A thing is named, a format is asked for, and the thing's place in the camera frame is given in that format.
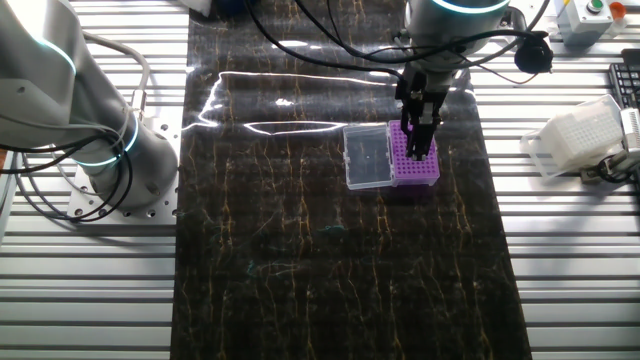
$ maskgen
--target control box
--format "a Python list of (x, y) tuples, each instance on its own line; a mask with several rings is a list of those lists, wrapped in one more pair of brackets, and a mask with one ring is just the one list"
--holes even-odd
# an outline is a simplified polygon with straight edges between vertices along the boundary
[(605, 0), (558, 0), (556, 10), (558, 28), (567, 47), (592, 46), (613, 24)]

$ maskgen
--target transparent lid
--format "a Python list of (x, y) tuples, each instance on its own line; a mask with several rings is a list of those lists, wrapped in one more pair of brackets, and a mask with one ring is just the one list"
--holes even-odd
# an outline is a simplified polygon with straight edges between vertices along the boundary
[(343, 132), (349, 189), (391, 186), (387, 124), (348, 126)]

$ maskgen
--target white cable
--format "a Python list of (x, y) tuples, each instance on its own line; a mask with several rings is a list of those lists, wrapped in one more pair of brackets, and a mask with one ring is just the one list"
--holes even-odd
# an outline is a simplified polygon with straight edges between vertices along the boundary
[(138, 62), (138, 64), (142, 66), (142, 79), (140, 79), (138, 90), (144, 90), (147, 88), (147, 82), (149, 81), (149, 76), (151, 75), (151, 67), (149, 66), (149, 62), (147, 62), (147, 59), (145, 59), (142, 54), (128, 47), (127, 45), (124, 45), (117, 41), (105, 39), (102, 36), (94, 35), (86, 31), (83, 31), (82, 35), (84, 35), (85, 39), (91, 40), (98, 45), (108, 47), (126, 55), (131, 55)]
[(3, 114), (0, 114), (0, 118), (3, 118), (7, 121), (10, 121), (12, 123), (16, 123), (16, 124), (20, 124), (20, 125), (25, 125), (25, 126), (31, 126), (34, 128), (38, 128), (38, 129), (45, 129), (45, 130), (55, 130), (55, 131), (68, 131), (68, 130), (100, 130), (100, 131), (111, 131), (113, 133), (115, 133), (116, 135), (120, 135), (117, 131), (113, 130), (112, 128), (108, 127), (108, 126), (104, 126), (104, 125), (97, 125), (97, 124), (67, 124), (67, 125), (49, 125), (49, 124), (39, 124), (39, 123), (33, 123), (31, 121), (27, 121), (27, 120), (20, 120), (20, 119), (15, 119)]

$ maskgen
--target white plastic container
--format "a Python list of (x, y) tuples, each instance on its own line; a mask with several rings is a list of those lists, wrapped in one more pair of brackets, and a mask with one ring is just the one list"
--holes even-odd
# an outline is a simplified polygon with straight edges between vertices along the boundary
[(543, 177), (595, 165), (616, 146), (623, 133), (620, 108), (611, 95), (580, 104), (551, 118), (540, 131), (522, 138)]

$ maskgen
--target cable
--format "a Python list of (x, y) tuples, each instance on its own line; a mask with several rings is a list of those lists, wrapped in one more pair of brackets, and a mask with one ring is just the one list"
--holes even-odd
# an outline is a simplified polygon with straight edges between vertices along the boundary
[(7, 121), (16, 123), (16, 124), (20, 124), (20, 125), (25, 125), (25, 126), (31, 126), (37, 129), (44, 129), (44, 130), (58, 130), (58, 131), (67, 131), (67, 130), (101, 130), (101, 131), (111, 131), (115, 134), (118, 134), (115, 130), (113, 130), (112, 128), (108, 127), (108, 126), (104, 126), (104, 125), (93, 125), (93, 124), (86, 124), (86, 125), (82, 125), (82, 124), (68, 124), (68, 125), (48, 125), (48, 124), (40, 124), (40, 123), (34, 123), (34, 122), (30, 122), (27, 120), (20, 120), (20, 119), (16, 119), (13, 118), (11, 116), (7, 116), (7, 115), (3, 115), (0, 114), (0, 118), (3, 118)]
[[(126, 127), (124, 129), (120, 129), (123, 131), (116, 131), (113, 130), (112, 128), (108, 127), (108, 126), (104, 126), (104, 125), (94, 125), (94, 124), (86, 124), (86, 125), (82, 125), (82, 124), (68, 124), (68, 125), (48, 125), (48, 124), (39, 124), (39, 123), (33, 123), (30, 121), (26, 121), (26, 120), (20, 120), (20, 119), (16, 119), (7, 115), (2, 115), (0, 114), (0, 118), (1, 119), (5, 119), (7, 121), (16, 123), (16, 124), (20, 124), (20, 125), (24, 125), (24, 126), (30, 126), (30, 127), (34, 127), (34, 128), (38, 128), (38, 129), (44, 129), (44, 130), (57, 130), (57, 131), (68, 131), (68, 130), (95, 130), (95, 131), (103, 131), (103, 132), (111, 132), (114, 133), (116, 135), (118, 135), (118, 141), (116, 143), (114, 143), (113, 145), (111, 145), (110, 148), (118, 146), (120, 143), (124, 142), (124, 135), (125, 135), (125, 131), (126, 131)], [(73, 117), (72, 119), (78, 121), (78, 122), (84, 122), (84, 120), (81, 120), (79, 118)], [(129, 119), (129, 113), (127, 113), (127, 119), (125, 119), (125, 125), (128, 124), (128, 120)], [(0, 148), (3, 149), (7, 149), (8, 150), (8, 146), (4, 146), (4, 145), (0, 145)], [(21, 149), (21, 151), (19, 150), (11, 150), (11, 151), (16, 151), (16, 152), (29, 152), (29, 150), (31, 149), (25, 149), (25, 148), (14, 148), (14, 149)], [(44, 150), (42, 151), (42, 153), (46, 153), (46, 152), (50, 152), (51, 150)], [(91, 153), (91, 152), (95, 152), (97, 150), (89, 150), (87, 151), (87, 153)]]
[(138, 90), (145, 90), (147, 88), (147, 82), (149, 82), (149, 76), (151, 75), (151, 67), (149, 66), (149, 62), (147, 62), (147, 59), (145, 59), (142, 54), (128, 47), (127, 45), (124, 45), (117, 41), (105, 39), (101, 36), (94, 35), (86, 31), (83, 31), (82, 35), (84, 35), (85, 39), (91, 40), (98, 45), (108, 47), (123, 54), (131, 55), (131, 57), (133, 57), (140, 64), (140, 66), (142, 66), (142, 79), (140, 79)]
[(322, 60), (317, 60), (317, 59), (313, 59), (313, 58), (307, 57), (307, 56), (299, 54), (299, 53), (297, 53), (297, 52), (295, 52), (293, 50), (290, 50), (286, 46), (280, 44), (280, 42), (278, 42), (278, 40), (276, 40), (273, 36), (271, 36), (267, 32), (267, 30), (264, 28), (264, 26), (262, 26), (262, 24), (260, 23), (260, 21), (256, 17), (255, 12), (253, 11), (253, 6), (249, 2), (249, 0), (243, 0), (243, 1), (244, 1), (244, 4), (245, 4), (245, 7), (247, 8), (247, 11), (249, 12), (249, 15), (251, 16), (251, 19), (253, 19), (253, 22), (256, 24), (256, 27), (262, 33), (262, 35), (264, 35), (264, 37), (267, 38), (267, 40), (269, 40), (277, 48), (279, 48), (280, 50), (284, 51), (285, 53), (287, 53), (287, 54), (289, 54), (289, 55), (291, 55), (291, 56), (293, 56), (293, 57), (295, 57), (297, 59), (300, 59), (302, 61), (306, 61), (306, 62), (315, 64), (315, 65), (326, 66), (326, 67), (337, 68), (337, 69), (367, 71), (367, 72), (370, 72), (370, 71), (385, 72), (385, 73), (391, 74), (393, 76), (396, 76), (398, 79), (403, 79), (402, 74), (400, 74), (396, 70), (387, 69), (387, 68), (365, 67), (365, 66), (358, 66), (358, 65), (345, 65), (345, 64), (333, 63), (333, 62), (328, 62), (328, 61), (322, 61)]
[[(536, 17), (533, 18), (533, 20), (531, 21), (531, 23), (529, 24), (529, 26), (527, 26), (527, 31), (532, 31), (533, 28), (538, 25), (538, 22), (540, 22), (540, 19), (542, 19), (542, 16), (544, 15), (544, 12), (547, 10), (547, 8), (549, 7), (549, 3), (551, 2), (551, 0), (543, 0), (542, 5), (540, 6), (540, 10), (538, 11), (538, 13), (536, 14)], [(513, 49), (514, 47), (516, 47), (516, 45), (518, 45), (520, 43), (520, 39), (516, 39), (514, 41), (512, 41), (509, 45), (505, 46), (504, 48), (502, 48), (502, 50), (489, 55), (489, 56), (485, 56), (482, 59), (476, 60), (476, 61), (472, 61), (469, 64), (469, 67), (471, 66), (476, 66), (476, 65), (482, 65), (484, 63), (487, 63), (495, 58), (498, 58), (504, 54), (507, 53), (507, 51)], [(461, 70), (461, 69), (465, 69), (465, 68), (461, 68), (458, 67), (456, 64), (438, 64), (438, 68), (442, 69), (442, 70)]]
[(333, 25), (333, 30), (336, 32), (336, 36), (338, 40), (342, 43), (342, 37), (340, 36), (340, 31), (338, 31), (338, 25), (336, 25), (336, 21), (333, 19), (333, 12), (331, 11), (331, 0), (327, 0), (327, 12), (329, 12), (329, 19), (331, 20), (331, 25)]
[[(467, 59), (464, 55), (462, 55), (462, 54), (458, 54), (458, 53), (454, 53), (454, 54), (456, 54), (456, 55), (458, 55), (459, 57), (461, 57), (464, 61), (466, 61), (466, 62), (470, 62), (470, 61), (469, 61), (469, 59)], [(511, 80), (511, 79), (509, 79), (509, 78), (508, 78), (508, 77), (506, 77), (506, 76), (503, 76), (503, 75), (499, 74), (497, 71), (494, 71), (494, 70), (489, 69), (488, 67), (485, 67), (485, 66), (482, 66), (482, 65), (476, 65), (476, 66), (477, 66), (477, 67), (479, 67), (479, 68), (481, 68), (481, 69), (482, 69), (482, 70), (484, 70), (484, 71), (488, 71), (488, 72), (490, 72), (490, 73), (492, 73), (492, 74), (494, 74), (494, 75), (496, 75), (496, 76), (498, 76), (498, 77), (500, 77), (500, 78), (502, 78), (502, 79), (504, 79), (504, 80), (506, 80), (506, 81), (508, 81), (508, 82), (510, 82), (510, 83), (516, 84), (516, 85), (524, 85), (524, 84), (526, 84), (526, 83), (530, 82), (531, 80), (535, 79), (535, 78), (536, 78), (536, 76), (538, 76), (538, 74), (534, 74), (532, 77), (530, 77), (529, 79), (527, 79), (527, 80), (525, 80), (525, 81), (515, 81), (515, 80)]]
[(623, 182), (626, 182), (627, 180), (629, 180), (632, 176), (631, 173), (625, 173), (624, 177), (622, 178), (617, 178), (614, 177), (613, 175), (609, 174), (609, 170), (607, 167), (607, 160), (613, 158), (615, 155), (609, 155), (607, 157), (605, 157), (604, 159), (602, 159), (598, 165), (596, 165), (595, 170), (596, 170), (596, 174), (598, 174), (598, 176), (600, 176), (600, 178), (606, 182), (610, 182), (612, 184), (621, 184)]
[[(460, 40), (457, 40), (457, 41), (454, 41), (454, 42), (450, 42), (448, 44), (436, 47), (435, 49), (433, 49), (433, 50), (431, 50), (429, 52), (418, 53), (418, 54), (414, 54), (414, 55), (410, 55), (410, 56), (406, 56), (406, 57), (398, 58), (398, 59), (381, 59), (381, 58), (376, 58), (376, 57), (374, 57), (372, 55), (369, 55), (369, 54), (364, 54), (364, 53), (354, 49), (353, 47), (345, 44), (340, 39), (337, 39), (335, 36), (333, 36), (333, 34), (331, 34), (311, 14), (311, 12), (307, 9), (307, 7), (302, 3), (301, 0), (294, 0), (294, 1), (296, 2), (298, 7), (300, 8), (300, 10), (302, 10), (302, 12), (305, 13), (305, 15), (309, 18), (309, 20), (311, 20), (316, 25), (316, 27), (318, 27), (318, 29), (320, 29), (320, 31), (322, 31), (333, 42), (335, 42), (336, 44), (340, 45), (349, 54), (351, 54), (352, 56), (355, 56), (355, 57), (360, 57), (360, 58), (363, 58), (363, 59), (366, 59), (366, 60), (379, 62), (379, 63), (383, 63), (383, 64), (401, 64), (401, 63), (407, 63), (407, 62), (411, 62), (411, 61), (415, 61), (415, 60), (422, 60), (422, 59), (425, 59), (425, 58), (427, 58), (429, 56), (437, 55), (437, 54), (439, 54), (441, 52), (452, 50), (457, 46), (462, 46), (462, 45), (465, 45), (465, 44), (470, 43), (470, 42), (474, 42), (474, 41), (478, 41), (478, 40), (481, 40), (481, 39), (486, 39), (486, 38), (490, 38), (490, 37), (494, 37), (494, 36), (518, 36), (518, 37), (528, 37), (528, 38), (533, 38), (534, 40), (539, 40), (539, 38), (535, 34), (531, 33), (531, 29), (533, 29), (533, 26), (535, 26), (535, 24), (537, 24), (537, 22), (539, 21), (538, 16), (536, 16), (536, 18), (538, 18), (538, 20), (534, 19), (534, 22), (532, 22), (531, 25), (529, 26), (529, 28), (527, 28), (527, 31), (508, 30), (508, 29), (487, 31), (487, 32), (484, 32), (484, 33), (480, 33), (480, 34), (476, 34), (476, 35), (473, 35), (473, 36), (469, 36), (467, 38), (460, 39)], [(550, 2), (550, 0), (545, 0), (545, 3), (543, 4), (543, 7), (540, 10), (541, 13), (544, 13), (544, 11), (546, 10), (546, 6), (549, 4), (549, 2)], [(516, 41), (512, 42), (511, 44), (507, 45), (507, 47), (505, 47), (503, 49), (504, 52), (502, 54), (506, 53), (508, 50), (513, 48), (517, 44), (517, 41), (519, 41), (519, 40), (516, 40)], [(465, 68), (468, 68), (470, 66), (480, 65), (480, 64), (483, 64), (483, 63), (486, 62), (486, 61), (482, 61), (482, 60), (483, 59), (476, 61), (476, 62), (478, 62), (477, 64), (472, 63), (473, 65), (462, 66), (462, 67), (460, 65), (456, 65), (456, 64), (444, 64), (442, 66), (440, 64), (438, 64), (436, 66), (438, 68), (443, 68), (443, 67), (447, 68), (447, 67), (453, 66), (454, 69), (465, 69)]]
[(69, 150), (68, 152), (66, 152), (64, 155), (60, 156), (59, 158), (57, 158), (54, 161), (48, 162), (46, 164), (43, 165), (38, 165), (38, 166), (34, 166), (31, 168), (24, 168), (24, 169), (9, 169), (9, 170), (0, 170), (0, 174), (7, 174), (7, 175), (15, 175), (15, 174), (27, 174), (27, 173), (32, 173), (32, 172), (36, 172), (36, 171), (40, 171), (40, 170), (44, 170), (44, 169), (48, 169), (56, 164), (61, 163), (63, 160), (71, 157), (71, 155), (75, 154), (76, 152), (82, 150), (82, 148), (90, 143), (92, 143), (95, 140), (98, 139), (103, 139), (105, 137), (110, 136), (111, 134), (109, 133), (101, 133), (95, 136), (91, 136), (88, 137), (84, 140), (78, 141), (76, 143), (73, 144), (69, 144), (69, 145), (64, 145), (64, 146), (58, 146), (55, 148), (44, 148), (44, 149), (24, 149), (24, 148), (17, 148), (17, 147), (12, 147), (12, 146), (6, 146), (6, 145), (0, 145), (0, 149), (5, 149), (8, 151), (13, 151), (13, 152), (22, 152), (22, 153), (32, 153), (32, 154), (42, 154), (42, 153), (48, 153), (48, 152), (52, 152), (52, 151), (59, 151), (59, 150), (67, 150), (69, 149), (70, 145), (73, 146), (71, 147), (71, 150)]
[[(53, 159), (57, 159), (56, 154), (54, 152), (51, 153), (51, 157), (53, 157)], [(81, 192), (85, 195), (88, 196), (100, 196), (102, 195), (102, 193), (95, 193), (95, 192), (91, 192), (91, 191), (87, 191), (82, 189), (80, 186), (76, 185), (75, 182), (73, 182), (73, 180), (71, 180), (67, 174), (64, 172), (64, 169), (62, 168), (62, 166), (60, 166), (60, 164), (56, 164), (56, 167), (58, 168), (58, 171), (60, 172), (60, 175), (62, 175), (62, 177), (67, 181), (67, 183), (69, 183), (69, 185), (71, 185), (72, 188), (76, 189), (76, 191)]]
[(24, 196), (24, 198), (27, 200), (27, 202), (36, 210), (38, 211), (40, 214), (42, 214), (43, 216), (52, 219), (52, 220), (68, 220), (68, 221), (72, 221), (72, 222), (85, 222), (85, 223), (89, 223), (89, 222), (95, 222), (101, 219), (104, 219), (105, 217), (109, 216), (111, 213), (113, 213), (125, 200), (125, 198), (127, 197), (127, 195), (129, 194), (130, 190), (131, 190), (131, 186), (133, 184), (133, 167), (131, 164), (131, 159), (129, 158), (129, 155), (126, 152), (123, 152), (123, 158), (126, 160), (125, 162), (127, 163), (127, 168), (129, 170), (129, 179), (127, 182), (127, 186), (124, 190), (124, 193), (122, 194), (122, 196), (120, 197), (120, 199), (112, 206), (112, 208), (110, 210), (107, 210), (105, 212), (103, 212), (102, 214), (99, 214), (98, 217), (96, 218), (92, 218), (92, 219), (86, 219), (87, 217), (95, 214), (96, 212), (100, 212), (100, 210), (102, 210), (105, 206), (108, 205), (108, 202), (111, 201), (111, 199), (115, 196), (115, 194), (118, 191), (118, 188), (120, 187), (120, 184), (122, 182), (122, 176), (123, 176), (123, 165), (122, 162), (118, 163), (119, 166), (119, 171), (118, 171), (118, 177), (116, 179), (116, 183), (114, 184), (113, 190), (111, 191), (110, 195), (107, 197), (107, 199), (100, 205), (98, 206), (96, 209), (94, 209), (93, 211), (82, 215), (82, 216), (77, 216), (77, 217), (71, 217), (68, 216), (64, 213), (62, 213), (59, 209), (57, 209), (53, 204), (51, 204), (50, 202), (48, 202), (46, 200), (46, 198), (42, 195), (42, 193), (40, 192), (40, 189), (38, 188), (37, 184), (35, 184), (35, 181), (33, 181), (31, 184), (34, 188), (34, 192), (36, 192), (36, 195), (38, 195), (43, 202), (45, 202), (45, 204), (47, 204), (54, 212), (56, 212), (57, 215), (53, 215), (50, 213), (47, 213), (46, 211), (42, 210), (39, 206), (37, 206), (33, 200), (31, 199), (30, 196), (27, 195), (27, 192), (24, 188), (24, 184), (22, 183), (22, 179), (18, 176), (15, 175), (16, 178), (16, 183), (18, 185), (18, 188), (20, 189), (20, 192), (22, 194), (22, 196)]

